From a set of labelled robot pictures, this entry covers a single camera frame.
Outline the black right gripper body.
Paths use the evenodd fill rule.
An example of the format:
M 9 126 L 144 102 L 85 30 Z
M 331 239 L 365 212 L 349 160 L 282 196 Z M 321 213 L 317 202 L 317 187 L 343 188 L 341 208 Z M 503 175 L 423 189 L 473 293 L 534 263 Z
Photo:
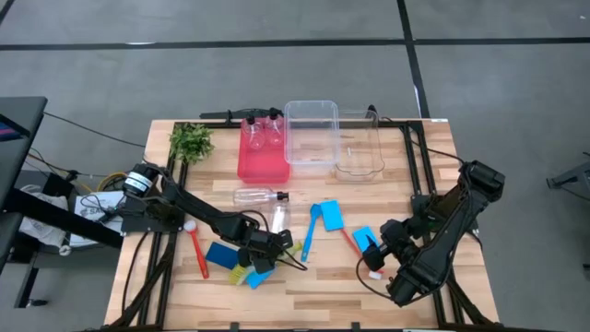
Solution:
M 411 266 L 417 261 L 419 248 L 412 239 L 410 219 L 390 219 L 380 227 L 382 244 L 379 254 L 382 259 L 392 255 L 401 266 Z

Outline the light blue sponge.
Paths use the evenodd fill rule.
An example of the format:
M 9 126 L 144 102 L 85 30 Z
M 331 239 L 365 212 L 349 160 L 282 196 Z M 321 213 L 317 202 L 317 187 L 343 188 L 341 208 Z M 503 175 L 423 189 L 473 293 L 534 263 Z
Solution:
M 374 232 L 372 231 L 372 228 L 368 227 L 368 226 L 362 227 L 362 228 L 353 232 L 354 241 L 362 253 L 364 253 L 368 249 L 367 241 L 365 238 L 365 236 L 367 234 L 372 234 L 375 236 Z
M 344 220 L 336 200 L 322 202 L 320 208 L 326 231 L 338 231 L 344 228 Z
M 255 290 L 257 289 L 264 281 L 266 281 L 273 273 L 275 272 L 274 269 L 266 271 L 265 273 L 259 274 L 256 271 L 253 271 L 246 277 L 246 283 L 248 286 Z

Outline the red dish brush white bristles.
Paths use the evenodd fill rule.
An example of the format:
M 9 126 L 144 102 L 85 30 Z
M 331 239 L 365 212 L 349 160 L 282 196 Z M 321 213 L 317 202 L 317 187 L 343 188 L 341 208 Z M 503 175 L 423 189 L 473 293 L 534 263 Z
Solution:
M 192 219 L 187 220 L 183 225 L 183 229 L 185 232 L 187 232 L 190 235 L 191 240 L 193 242 L 193 246 L 194 246 L 195 254 L 196 254 L 196 259 L 197 259 L 197 263 L 199 265 L 199 269 L 201 271 L 201 275 L 202 275 L 203 279 L 208 279 L 209 272 L 208 272 L 208 268 L 207 268 L 207 261 L 205 260 L 205 257 L 203 256 L 202 250 L 200 248 L 200 245 L 199 245 L 199 242 L 197 239 L 196 222 Z
M 358 258 L 362 258 L 362 253 L 360 251 L 360 249 L 358 248 L 358 246 L 352 241 L 352 239 L 349 237 L 348 233 L 346 232 L 345 229 L 341 229 L 340 230 L 341 234 L 344 236 L 345 241 L 347 242 L 348 246 L 353 250 L 353 252 L 356 254 L 356 256 Z M 374 271 L 369 271 L 368 272 L 368 276 L 371 279 L 376 279 L 379 280 L 383 277 L 383 273 L 382 272 L 374 272 Z

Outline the clear pump bottle black cap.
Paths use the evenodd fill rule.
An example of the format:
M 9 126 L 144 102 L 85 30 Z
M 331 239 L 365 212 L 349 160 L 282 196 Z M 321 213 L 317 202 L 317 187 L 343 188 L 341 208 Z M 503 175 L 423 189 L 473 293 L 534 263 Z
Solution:
M 261 149 L 264 146 L 264 126 L 253 115 L 246 116 L 242 131 L 251 149 Z
M 283 144 L 284 118 L 277 112 L 272 112 L 265 120 L 266 138 L 274 146 Z
M 270 231 L 280 233 L 287 230 L 290 225 L 290 205 L 289 202 L 278 201 L 271 208 L 270 214 Z
M 258 206 L 271 202 L 289 201 L 289 193 L 274 191 L 271 188 L 239 188 L 233 193 L 235 206 Z

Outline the blue dish brush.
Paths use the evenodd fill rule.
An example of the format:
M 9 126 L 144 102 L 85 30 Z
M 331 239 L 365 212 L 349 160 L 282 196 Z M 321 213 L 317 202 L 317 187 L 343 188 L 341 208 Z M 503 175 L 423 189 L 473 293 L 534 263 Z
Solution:
M 310 208 L 310 223 L 301 252 L 301 261 L 306 262 L 313 242 L 313 232 L 317 219 L 321 216 L 322 209 L 319 204 L 313 204 Z

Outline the green dish brush yellow bristles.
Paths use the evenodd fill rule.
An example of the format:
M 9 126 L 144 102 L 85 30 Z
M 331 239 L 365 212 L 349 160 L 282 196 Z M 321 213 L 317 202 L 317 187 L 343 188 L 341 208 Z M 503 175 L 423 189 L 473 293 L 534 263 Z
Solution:
M 282 254 L 280 258 L 286 258 L 288 254 L 294 255 L 301 251 L 303 244 L 296 242 L 291 248 L 287 250 L 285 254 Z M 242 267 L 236 265 L 229 274 L 229 283 L 231 285 L 242 285 L 249 275 L 255 272 L 254 266 Z

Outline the dark blue sponge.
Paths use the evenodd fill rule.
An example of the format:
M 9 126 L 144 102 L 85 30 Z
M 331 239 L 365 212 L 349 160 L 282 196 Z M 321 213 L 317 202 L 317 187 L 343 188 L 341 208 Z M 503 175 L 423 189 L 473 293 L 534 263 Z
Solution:
M 238 264 L 238 251 L 220 243 L 212 243 L 206 261 L 232 270 Z

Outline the pink plastic bin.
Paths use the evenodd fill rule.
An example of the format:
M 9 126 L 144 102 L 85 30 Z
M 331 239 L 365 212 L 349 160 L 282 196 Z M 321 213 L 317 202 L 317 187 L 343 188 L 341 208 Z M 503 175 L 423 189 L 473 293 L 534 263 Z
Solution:
M 266 138 L 266 118 L 255 117 L 264 126 L 265 144 L 261 149 L 251 149 L 242 131 L 237 174 L 247 184 L 283 184 L 290 177 L 290 166 L 285 159 L 286 133 L 283 144 L 274 146 Z

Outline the potted green plant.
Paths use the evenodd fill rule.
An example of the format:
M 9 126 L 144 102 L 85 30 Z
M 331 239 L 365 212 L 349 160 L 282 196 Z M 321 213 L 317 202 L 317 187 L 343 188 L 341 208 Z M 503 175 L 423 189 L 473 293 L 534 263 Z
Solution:
M 213 130 L 203 124 L 177 124 L 170 135 L 171 155 L 186 164 L 206 160 L 213 152 Z

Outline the white printed plastic bag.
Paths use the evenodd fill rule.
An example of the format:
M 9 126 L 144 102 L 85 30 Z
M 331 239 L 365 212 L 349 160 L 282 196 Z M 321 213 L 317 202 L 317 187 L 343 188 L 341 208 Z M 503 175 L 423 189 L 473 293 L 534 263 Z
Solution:
M 74 212 L 112 231 L 121 233 L 123 218 L 118 214 L 125 202 L 122 191 L 96 192 L 77 196 Z

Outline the black stand foot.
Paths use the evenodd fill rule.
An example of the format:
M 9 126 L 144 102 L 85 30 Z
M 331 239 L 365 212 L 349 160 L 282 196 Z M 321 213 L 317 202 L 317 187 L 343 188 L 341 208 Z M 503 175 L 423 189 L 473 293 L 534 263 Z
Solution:
M 585 197 L 585 194 L 589 194 L 590 198 L 590 152 L 584 152 L 584 155 L 588 160 L 557 176 L 547 178 L 548 188 L 565 190 L 569 185 L 577 185 L 582 190 L 580 196 Z

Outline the white cloth bag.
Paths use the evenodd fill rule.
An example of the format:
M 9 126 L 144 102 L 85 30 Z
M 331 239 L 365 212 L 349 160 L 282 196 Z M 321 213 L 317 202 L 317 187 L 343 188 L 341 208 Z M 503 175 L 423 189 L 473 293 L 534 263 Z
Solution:
M 21 187 L 20 190 L 58 208 L 68 210 L 67 200 L 64 196 L 48 196 L 43 194 L 41 188 L 36 184 L 27 184 Z M 65 240 L 65 231 L 30 217 L 23 218 L 19 226 L 19 231 L 37 239 L 45 245 L 56 248 L 61 248 Z

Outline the dark display screen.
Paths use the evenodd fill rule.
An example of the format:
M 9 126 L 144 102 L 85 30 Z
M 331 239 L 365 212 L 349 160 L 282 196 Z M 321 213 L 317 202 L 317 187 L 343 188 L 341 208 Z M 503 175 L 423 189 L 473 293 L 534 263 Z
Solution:
M 0 113 L 0 142 L 20 139 L 22 136 L 22 127 Z

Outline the black aluminium table frame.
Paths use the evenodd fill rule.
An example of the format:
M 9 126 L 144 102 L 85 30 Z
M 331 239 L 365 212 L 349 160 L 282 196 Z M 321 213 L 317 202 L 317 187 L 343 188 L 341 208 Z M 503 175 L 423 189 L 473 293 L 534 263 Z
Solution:
M 176 123 L 190 120 L 152 121 L 145 155 L 160 165 L 169 161 L 169 137 Z M 219 209 L 236 209 L 231 196 L 242 186 L 237 176 L 239 120 L 233 126 L 222 120 L 192 120 L 214 129 L 216 146 L 210 159 L 195 166 L 171 165 L 174 175 L 194 195 Z M 443 194 L 453 187 L 458 176 L 454 159 L 421 152 L 412 147 L 407 154 L 407 132 L 428 147 L 455 153 L 453 136 L 446 119 L 383 121 L 379 128 L 384 170 L 374 180 L 341 183 L 328 167 L 327 172 L 296 165 L 287 184 L 278 186 L 291 194 L 291 232 L 303 241 L 313 203 L 335 199 L 344 214 L 347 234 L 362 226 L 371 226 L 377 234 L 388 219 L 405 219 L 411 215 L 410 198 L 419 194 Z M 129 305 L 137 295 L 148 269 L 156 265 L 168 242 L 168 235 L 148 235 L 139 246 L 135 269 L 129 278 Z M 122 315 L 124 283 L 133 253 L 142 233 L 124 239 L 112 294 L 104 324 L 114 323 Z M 246 329 L 301 330 L 347 329 L 359 323 L 363 329 L 428 328 L 438 323 L 471 323 L 460 311 L 456 297 L 446 288 L 440 295 L 397 307 L 365 289 L 357 280 L 355 266 L 359 257 L 342 231 L 324 231 L 320 222 L 314 231 L 307 271 L 281 266 L 255 290 L 247 285 L 234 286 L 228 281 L 229 270 L 209 263 L 209 279 L 203 279 L 190 237 L 180 232 L 176 237 L 174 261 L 165 279 L 158 281 L 149 302 L 144 304 L 134 325 L 158 325 L 162 330 L 229 330 L 232 323 Z M 491 294 L 480 246 L 471 236 L 461 241 L 456 253 L 454 272 L 457 281 L 485 316 L 496 321 L 496 306 Z

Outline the black bar mount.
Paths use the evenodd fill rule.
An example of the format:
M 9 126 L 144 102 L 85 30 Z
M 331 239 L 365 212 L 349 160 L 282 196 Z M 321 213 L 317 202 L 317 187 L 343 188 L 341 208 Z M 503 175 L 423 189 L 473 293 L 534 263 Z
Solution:
M 221 119 L 224 121 L 230 121 L 232 119 L 246 118 L 249 115 L 252 115 L 254 117 L 267 117 L 272 113 L 277 113 L 283 116 L 283 112 L 277 108 L 246 108 L 240 110 L 227 110 L 224 112 L 201 113 L 199 115 L 199 118 L 204 120 Z

